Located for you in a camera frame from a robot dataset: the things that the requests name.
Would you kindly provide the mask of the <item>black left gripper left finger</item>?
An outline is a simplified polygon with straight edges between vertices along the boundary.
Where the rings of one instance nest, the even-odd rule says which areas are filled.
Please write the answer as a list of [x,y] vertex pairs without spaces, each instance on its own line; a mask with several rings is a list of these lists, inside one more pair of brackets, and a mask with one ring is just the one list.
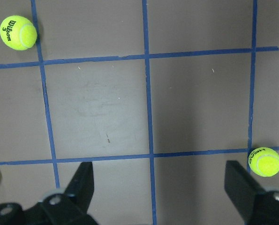
[[93,197],[93,164],[82,162],[64,191],[65,211],[86,214]]

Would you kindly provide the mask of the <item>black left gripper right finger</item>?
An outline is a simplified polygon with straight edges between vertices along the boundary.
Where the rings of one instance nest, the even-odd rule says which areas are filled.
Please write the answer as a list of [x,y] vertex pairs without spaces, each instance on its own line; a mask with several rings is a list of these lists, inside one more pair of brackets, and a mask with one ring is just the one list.
[[256,199],[266,193],[236,160],[226,162],[224,189],[243,220],[251,220]]

